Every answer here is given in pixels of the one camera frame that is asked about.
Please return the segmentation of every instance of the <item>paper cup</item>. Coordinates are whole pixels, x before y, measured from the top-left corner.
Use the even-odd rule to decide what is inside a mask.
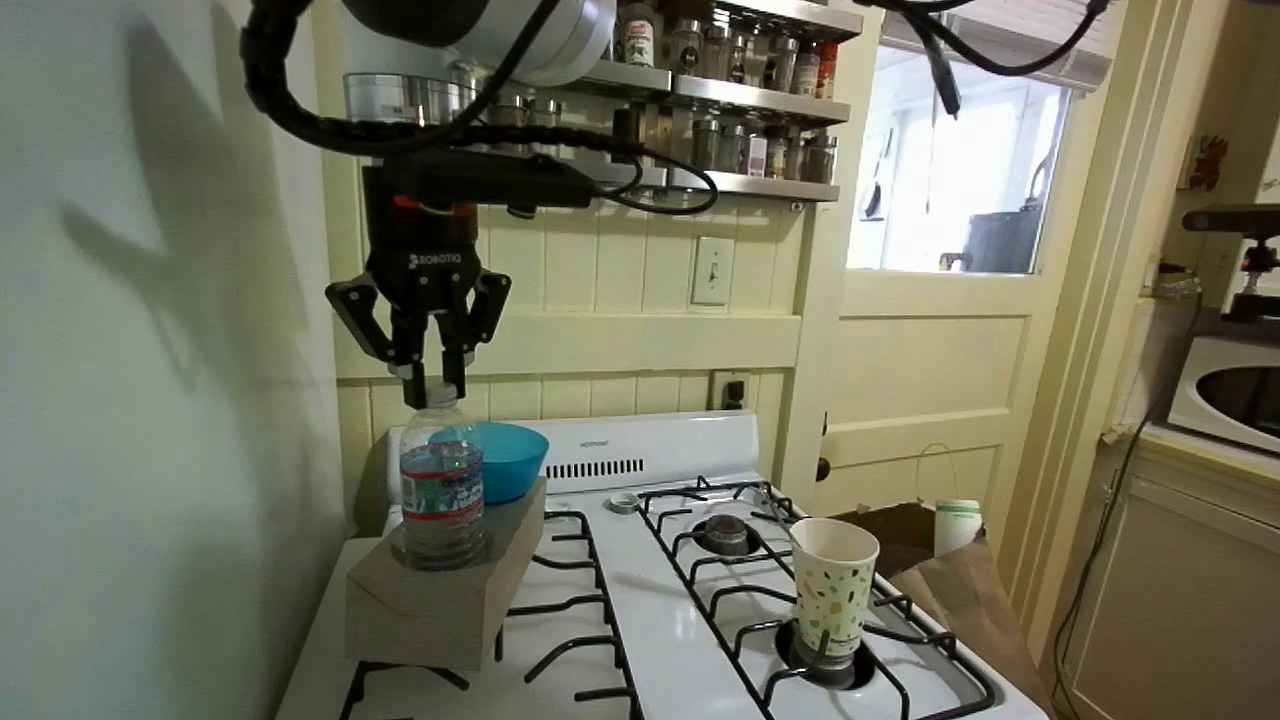
[[[796,541],[796,652],[810,669],[850,669],[866,641],[866,618],[881,541],[842,520],[799,520]]]

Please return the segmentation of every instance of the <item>electrical outlet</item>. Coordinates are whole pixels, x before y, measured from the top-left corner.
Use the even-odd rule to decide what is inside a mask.
[[[698,303],[727,303],[727,283],[734,283],[734,242],[701,238],[698,242],[692,302]]]
[[[749,371],[712,371],[707,409],[749,409]]]

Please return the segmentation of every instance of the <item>white gas stove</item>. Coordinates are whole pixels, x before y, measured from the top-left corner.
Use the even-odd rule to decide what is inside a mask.
[[[376,550],[376,541],[353,541],[282,720],[1045,718],[886,582],[878,582],[866,652],[850,674],[826,676],[791,660],[787,523],[796,507],[756,476],[756,416],[535,421],[534,430],[552,441],[547,523],[488,669],[457,676],[348,657],[348,567]]]

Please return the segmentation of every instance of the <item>microwave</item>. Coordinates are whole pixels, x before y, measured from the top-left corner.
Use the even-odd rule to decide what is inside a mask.
[[[1165,423],[1280,457],[1280,327],[1198,332]]]

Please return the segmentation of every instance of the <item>stove burner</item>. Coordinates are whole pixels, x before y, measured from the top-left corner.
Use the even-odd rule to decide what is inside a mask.
[[[756,557],[765,550],[762,531],[741,515],[707,515],[692,527],[692,541],[715,557]]]
[[[878,676],[878,657],[867,652],[867,644],[862,644],[862,648],[853,652],[853,663],[850,663],[850,669],[805,669],[796,644],[799,644],[796,621],[780,623],[780,627],[775,627],[775,657],[780,657],[787,669],[799,669],[805,679],[811,679],[811,686],[821,686],[821,688],[858,693],[858,688],[873,686],[873,676]]]

